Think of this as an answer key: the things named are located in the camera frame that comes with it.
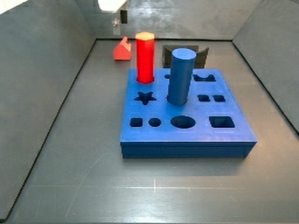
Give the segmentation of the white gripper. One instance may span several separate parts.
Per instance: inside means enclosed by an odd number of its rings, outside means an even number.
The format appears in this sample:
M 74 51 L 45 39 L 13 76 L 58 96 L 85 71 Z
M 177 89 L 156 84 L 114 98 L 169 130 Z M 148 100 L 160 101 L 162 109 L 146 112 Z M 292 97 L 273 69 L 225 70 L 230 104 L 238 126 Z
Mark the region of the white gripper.
M 111 19 L 111 32 L 115 36 L 119 35 L 119 22 L 126 24 L 126 10 L 119 10 L 125 3 L 126 0 L 97 0 L 97 6 L 102 12 L 115 13 Z

